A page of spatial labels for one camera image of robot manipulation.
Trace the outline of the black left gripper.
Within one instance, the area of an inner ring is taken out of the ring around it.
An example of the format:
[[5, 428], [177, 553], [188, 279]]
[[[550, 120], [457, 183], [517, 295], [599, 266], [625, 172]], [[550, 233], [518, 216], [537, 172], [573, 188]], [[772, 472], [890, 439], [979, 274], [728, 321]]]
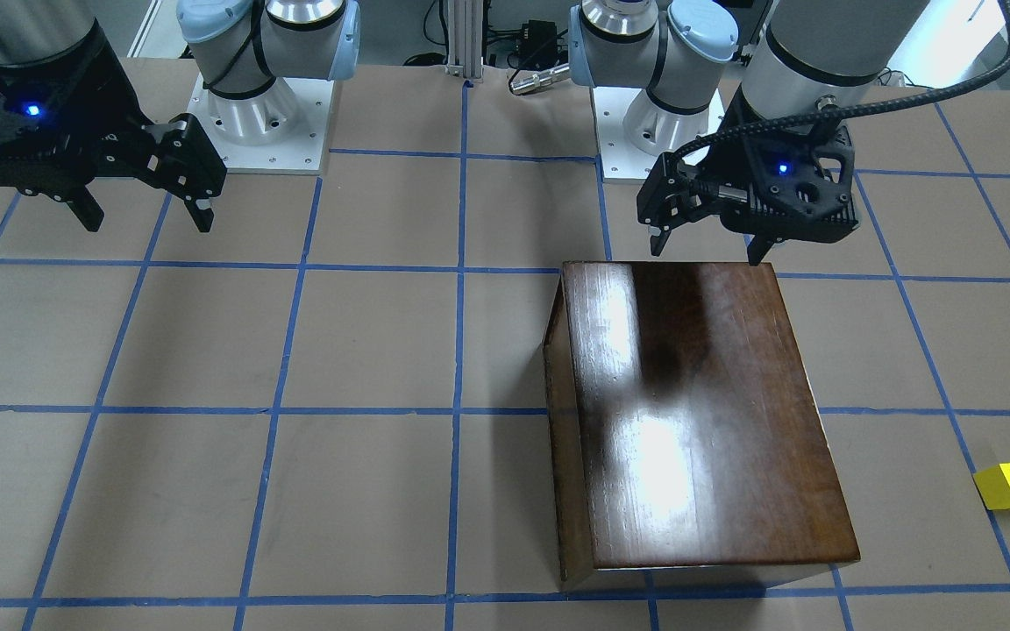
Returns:
[[[701, 162], [701, 175], [746, 192], [727, 201], [719, 219], [730, 231], [749, 233], [747, 264], [758, 266], [779, 240], [831, 244], [858, 227], [852, 196], [855, 151], [845, 124], [823, 141], [770, 131], [719, 143]], [[637, 193], [637, 221], [649, 232], [650, 255], [660, 256], [671, 231], [707, 216], [693, 169], [661, 154]]]

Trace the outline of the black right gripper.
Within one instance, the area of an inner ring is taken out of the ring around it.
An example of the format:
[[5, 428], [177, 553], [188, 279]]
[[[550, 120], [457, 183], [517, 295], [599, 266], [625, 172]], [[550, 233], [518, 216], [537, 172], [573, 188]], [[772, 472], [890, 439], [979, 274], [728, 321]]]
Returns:
[[84, 185], [144, 167], [145, 183], [179, 197], [197, 231], [211, 231], [224, 160], [192, 113], [152, 124], [98, 23], [48, 61], [0, 65], [0, 187], [49, 193], [96, 233], [105, 214]]

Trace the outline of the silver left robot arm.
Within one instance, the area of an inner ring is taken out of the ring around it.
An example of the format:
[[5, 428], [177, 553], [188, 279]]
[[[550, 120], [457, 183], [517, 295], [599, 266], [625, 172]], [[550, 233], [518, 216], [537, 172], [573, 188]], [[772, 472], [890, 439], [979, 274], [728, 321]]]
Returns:
[[[861, 103], [925, 9], [923, 1], [780, 1], [717, 139], [689, 165], [701, 135], [663, 124], [708, 115], [744, 44], [732, 11], [717, 1], [574, 5], [566, 32], [573, 82], [637, 89], [629, 128], [655, 159], [635, 199], [651, 254], [677, 228], [709, 216], [750, 237], [752, 265], [783, 241], [833, 244], [857, 230], [855, 151], [836, 117]], [[799, 121], [818, 113], [833, 119]]]

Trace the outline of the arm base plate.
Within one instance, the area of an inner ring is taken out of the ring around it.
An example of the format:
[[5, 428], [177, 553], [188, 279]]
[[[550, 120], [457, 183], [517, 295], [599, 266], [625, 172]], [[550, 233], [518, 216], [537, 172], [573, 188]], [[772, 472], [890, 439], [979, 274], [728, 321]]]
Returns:
[[717, 131], [724, 119], [721, 92], [715, 89], [705, 110], [677, 115], [663, 110], [645, 89], [592, 89], [594, 131], [606, 183], [641, 183], [661, 152], [676, 151]]
[[229, 100], [209, 92], [199, 75], [188, 112], [229, 174], [319, 176], [338, 88], [339, 82], [280, 77], [263, 95]]

